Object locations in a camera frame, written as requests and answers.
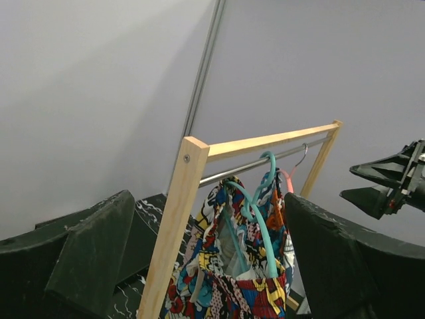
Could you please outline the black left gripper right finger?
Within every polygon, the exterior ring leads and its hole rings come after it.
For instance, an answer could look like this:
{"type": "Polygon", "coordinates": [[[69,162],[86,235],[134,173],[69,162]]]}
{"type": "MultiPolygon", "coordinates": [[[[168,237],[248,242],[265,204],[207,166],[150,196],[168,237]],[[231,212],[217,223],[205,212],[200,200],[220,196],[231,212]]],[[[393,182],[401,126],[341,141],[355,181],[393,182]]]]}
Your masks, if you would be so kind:
{"type": "Polygon", "coordinates": [[[377,233],[302,196],[286,219],[314,318],[423,318],[424,247],[377,233]]]}

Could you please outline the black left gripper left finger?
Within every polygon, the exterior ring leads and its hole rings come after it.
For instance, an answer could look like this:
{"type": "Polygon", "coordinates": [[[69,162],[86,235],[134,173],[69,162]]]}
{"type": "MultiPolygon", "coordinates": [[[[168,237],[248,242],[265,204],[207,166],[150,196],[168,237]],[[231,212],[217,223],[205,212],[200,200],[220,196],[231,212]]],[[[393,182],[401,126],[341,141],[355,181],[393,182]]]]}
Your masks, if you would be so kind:
{"type": "Polygon", "coordinates": [[[135,199],[95,206],[1,241],[2,318],[105,318],[135,199]]]}

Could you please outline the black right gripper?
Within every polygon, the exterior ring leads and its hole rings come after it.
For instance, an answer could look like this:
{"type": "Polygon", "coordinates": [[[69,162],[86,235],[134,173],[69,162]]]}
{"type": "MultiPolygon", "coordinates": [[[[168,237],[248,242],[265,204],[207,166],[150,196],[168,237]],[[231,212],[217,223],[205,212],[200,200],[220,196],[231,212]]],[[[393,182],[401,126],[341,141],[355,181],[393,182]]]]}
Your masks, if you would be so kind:
{"type": "Polygon", "coordinates": [[[339,194],[368,216],[380,219],[397,213],[403,205],[424,212],[424,140],[404,146],[393,156],[354,165],[349,171],[379,186],[339,194]]]}

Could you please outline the pink foam hanger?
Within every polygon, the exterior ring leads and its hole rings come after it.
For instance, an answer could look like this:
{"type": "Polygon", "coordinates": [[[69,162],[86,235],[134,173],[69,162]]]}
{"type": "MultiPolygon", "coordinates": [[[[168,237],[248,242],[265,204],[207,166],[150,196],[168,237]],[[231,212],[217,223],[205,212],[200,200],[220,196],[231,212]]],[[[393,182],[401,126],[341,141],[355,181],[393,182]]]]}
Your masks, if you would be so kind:
{"type": "Polygon", "coordinates": [[[294,186],[293,186],[293,181],[292,181],[292,177],[294,175],[294,173],[296,172],[296,169],[298,168],[298,166],[304,161],[307,153],[308,153],[308,145],[306,143],[302,144],[303,146],[303,157],[294,165],[294,167],[292,168],[291,172],[288,173],[286,170],[284,169],[279,169],[278,172],[280,174],[283,175],[283,177],[285,178],[286,181],[286,189],[288,191],[288,193],[293,193],[294,192],[294,186]]]}

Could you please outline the comic print shorts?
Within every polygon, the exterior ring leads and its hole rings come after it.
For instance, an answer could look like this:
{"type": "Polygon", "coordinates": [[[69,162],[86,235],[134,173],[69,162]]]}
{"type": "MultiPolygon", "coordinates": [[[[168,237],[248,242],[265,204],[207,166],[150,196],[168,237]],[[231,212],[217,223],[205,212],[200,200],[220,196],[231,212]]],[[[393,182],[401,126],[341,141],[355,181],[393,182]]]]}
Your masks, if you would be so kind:
{"type": "Polygon", "coordinates": [[[285,318],[294,268],[294,247],[286,225],[282,175],[274,174],[256,205],[264,219],[278,275],[272,278],[257,222],[237,177],[216,185],[191,228],[182,265],[171,275],[164,318],[285,318]]]}

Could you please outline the teal plastic hanger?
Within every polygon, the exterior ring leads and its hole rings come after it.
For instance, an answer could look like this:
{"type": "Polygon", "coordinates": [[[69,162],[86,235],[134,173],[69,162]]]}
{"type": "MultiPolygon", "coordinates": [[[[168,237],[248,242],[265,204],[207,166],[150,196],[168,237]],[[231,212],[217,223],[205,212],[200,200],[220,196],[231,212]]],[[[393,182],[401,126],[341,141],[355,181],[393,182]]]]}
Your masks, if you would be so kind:
{"type": "Polygon", "coordinates": [[[263,238],[263,242],[264,242],[264,248],[266,250],[266,259],[268,262],[268,266],[269,266],[269,277],[270,278],[277,278],[278,277],[278,271],[276,268],[276,259],[274,256],[274,251],[273,251],[273,247],[272,247],[272,242],[270,239],[270,236],[268,234],[268,230],[267,230],[267,226],[266,226],[266,222],[264,221],[264,218],[257,206],[257,200],[259,198],[260,192],[261,190],[263,190],[264,188],[267,188],[274,179],[274,174],[276,172],[276,158],[275,155],[270,152],[270,151],[266,151],[264,152],[261,156],[261,159],[268,159],[270,162],[270,171],[268,174],[268,178],[264,183],[261,183],[257,188],[256,191],[254,193],[254,196],[252,197],[249,192],[247,192],[247,190],[245,190],[245,188],[243,188],[242,186],[240,186],[238,183],[233,182],[233,181],[225,181],[225,184],[227,185],[231,185],[235,188],[237,188],[245,197],[245,204],[247,204],[247,206],[244,206],[241,209],[241,214],[243,217],[247,218],[247,220],[249,220],[249,222],[251,223],[257,223],[260,227],[260,231],[262,234],[262,238],[263,238]]]}

